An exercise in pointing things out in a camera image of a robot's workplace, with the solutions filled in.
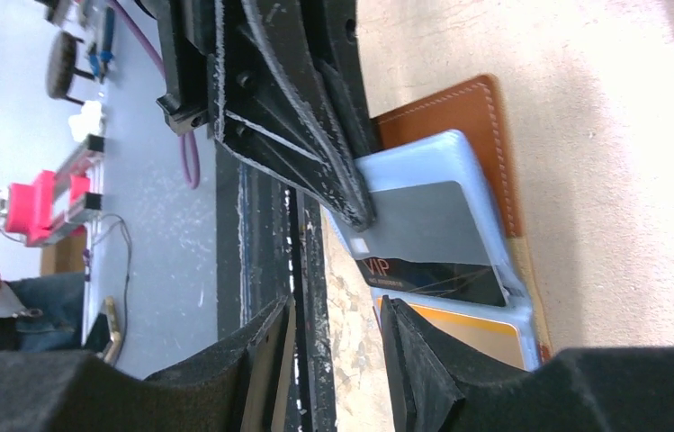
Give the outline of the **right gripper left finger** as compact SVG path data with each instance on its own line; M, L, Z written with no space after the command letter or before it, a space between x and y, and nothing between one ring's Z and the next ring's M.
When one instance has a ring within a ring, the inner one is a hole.
M292 297L144 380L82 351L0 352L0 431L281 431Z

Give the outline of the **orange card in holder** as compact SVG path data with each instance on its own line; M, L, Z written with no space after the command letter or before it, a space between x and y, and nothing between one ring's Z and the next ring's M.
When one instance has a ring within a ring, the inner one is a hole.
M436 328L502 363L527 371L541 364L532 312L528 309L388 291L373 296L375 309L381 307L384 296L403 300Z

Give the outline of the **person in background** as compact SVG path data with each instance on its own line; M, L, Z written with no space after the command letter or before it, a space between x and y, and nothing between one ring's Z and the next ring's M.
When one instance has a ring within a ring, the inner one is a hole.
M0 351L80 349L84 294L83 273L11 282L0 275Z

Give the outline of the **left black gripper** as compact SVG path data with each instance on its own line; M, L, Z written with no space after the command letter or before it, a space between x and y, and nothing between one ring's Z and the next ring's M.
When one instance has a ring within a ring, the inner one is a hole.
M149 0L145 10L157 22L166 81L157 104L175 134L214 121L217 141L241 161L308 194L354 230L373 223L355 162L380 143L355 0Z

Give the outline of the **tan leather card holder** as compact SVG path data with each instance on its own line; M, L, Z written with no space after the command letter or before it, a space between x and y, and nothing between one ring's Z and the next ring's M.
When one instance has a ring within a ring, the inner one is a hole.
M477 76L415 103L387 112L375 121L381 149L360 157L356 164L373 193L456 182L463 191L475 226L499 279L509 308L532 312L532 325L541 363L546 350L534 326L534 304L526 276L508 250L508 242L521 233L515 190L508 170L507 140L489 76ZM373 201L377 219L376 206ZM372 288L376 293L419 295Z

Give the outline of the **red clamp fixture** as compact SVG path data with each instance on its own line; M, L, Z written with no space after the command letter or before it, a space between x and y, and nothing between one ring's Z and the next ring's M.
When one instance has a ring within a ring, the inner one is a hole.
M103 207L104 137L89 134L55 171L0 189L0 233L43 248L85 233Z

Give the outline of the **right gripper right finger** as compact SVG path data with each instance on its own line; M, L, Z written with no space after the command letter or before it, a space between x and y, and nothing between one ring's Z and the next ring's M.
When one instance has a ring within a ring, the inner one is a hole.
M400 299L381 323L399 431L674 431L674 347L571 348L526 372Z

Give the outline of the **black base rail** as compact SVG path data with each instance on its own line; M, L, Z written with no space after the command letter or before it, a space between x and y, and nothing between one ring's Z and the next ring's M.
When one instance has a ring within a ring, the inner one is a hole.
M337 430L319 203L218 148L218 337L292 293L296 333L287 431Z

